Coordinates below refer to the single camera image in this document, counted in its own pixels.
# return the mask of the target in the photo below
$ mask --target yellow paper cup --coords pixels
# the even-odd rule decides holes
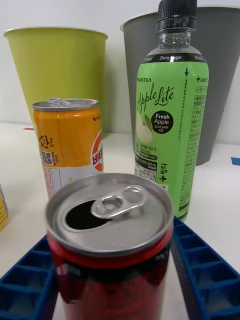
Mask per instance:
[[[50,97],[103,101],[104,33],[67,27],[29,27],[4,34],[28,111]]]

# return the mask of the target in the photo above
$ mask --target white wall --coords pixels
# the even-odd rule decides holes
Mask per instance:
[[[29,26],[68,26],[108,34],[106,44],[105,127],[130,133],[130,107],[123,33],[129,17],[156,11],[160,0],[0,0],[0,35],[7,29]],[[199,5],[239,6],[240,0],[198,0]],[[217,140],[240,145],[238,91],[240,63]],[[0,121],[30,124],[31,120],[8,41],[0,36]]]

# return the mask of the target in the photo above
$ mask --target can opening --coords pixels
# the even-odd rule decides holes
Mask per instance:
[[[66,215],[66,224],[76,230],[86,230],[100,227],[111,219],[97,218],[91,213],[91,207],[95,200],[81,203],[71,209]]]

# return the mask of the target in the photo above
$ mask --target bottle neck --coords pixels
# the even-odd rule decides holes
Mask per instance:
[[[162,47],[188,47],[190,46],[192,31],[179,30],[173,32],[172,30],[165,30],[158,34],[158,46]]]

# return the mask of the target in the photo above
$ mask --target yellow can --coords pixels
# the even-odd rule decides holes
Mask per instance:
[[[103,172],[97,100],[53,98],[32,107],[49,196],[74,180]]]
[[[0,185],[0,228],[2,228],[6,224],[8,216],[8,207],[4,198],[2,187]]]

